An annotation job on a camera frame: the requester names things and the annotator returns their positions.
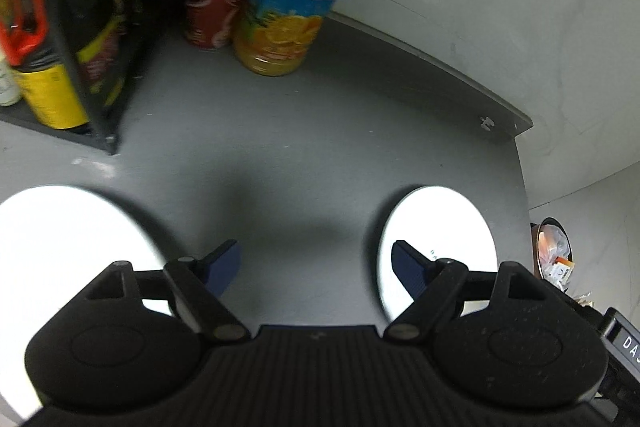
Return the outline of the red soda can lower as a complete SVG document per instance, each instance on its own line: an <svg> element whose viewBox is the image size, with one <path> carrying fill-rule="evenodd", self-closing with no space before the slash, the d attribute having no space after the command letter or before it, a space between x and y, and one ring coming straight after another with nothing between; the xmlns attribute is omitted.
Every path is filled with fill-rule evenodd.
<svg viewBox="0 0 640 427"><path fill-rule="evenodd" d="M186 40L206 50L228 46L243 2L244 0L186 0Z"/></svg>

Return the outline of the brown pot with packets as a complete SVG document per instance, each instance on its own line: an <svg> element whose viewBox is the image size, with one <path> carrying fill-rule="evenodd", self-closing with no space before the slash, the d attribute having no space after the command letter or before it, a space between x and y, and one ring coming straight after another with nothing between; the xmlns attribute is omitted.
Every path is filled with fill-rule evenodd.
<svg viewBox="0 0 640 427"><path fill-rule="evenodd" d="M566 231L558 220L548 217L532 223L530 235L535 277L566 293L575 270L573 249Z"/></svg>

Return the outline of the black spice rack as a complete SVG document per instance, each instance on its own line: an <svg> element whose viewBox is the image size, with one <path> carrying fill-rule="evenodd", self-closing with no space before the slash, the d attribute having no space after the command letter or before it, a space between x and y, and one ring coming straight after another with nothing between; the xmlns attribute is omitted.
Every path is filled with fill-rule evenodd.
<svg viewBox="0 0 640 427"><path fill-rule="evenodd" d="M1 0L1 51L20 95L2 121L116 153L150 23L144 0Z"/></svg>

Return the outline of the white bakery plate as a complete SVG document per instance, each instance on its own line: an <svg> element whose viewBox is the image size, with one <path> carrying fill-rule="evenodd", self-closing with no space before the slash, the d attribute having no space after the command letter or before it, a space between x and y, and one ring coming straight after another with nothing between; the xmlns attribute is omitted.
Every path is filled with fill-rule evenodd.
<svg viewBox="0 0 640 427"><path fill-rule="evenodd" d="M390 210L378 242L376 283L390 321L412 303L392 268L392 247L401 239L431 261L449 258L476 272L498 270L495 242L480 210L452 188L418 187Z"/></svg>

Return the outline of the yellow label oil bottle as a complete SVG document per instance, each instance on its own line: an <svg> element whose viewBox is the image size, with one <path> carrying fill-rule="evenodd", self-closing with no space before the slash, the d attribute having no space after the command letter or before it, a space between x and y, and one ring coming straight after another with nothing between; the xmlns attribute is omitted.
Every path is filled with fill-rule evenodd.
<svg viewBox="0 0 640 427"><path fill-rule="evenodd" d="M49 40L44 0L1 0L1 49L39 124L55 130L88 124L86 111Z"/></svg>

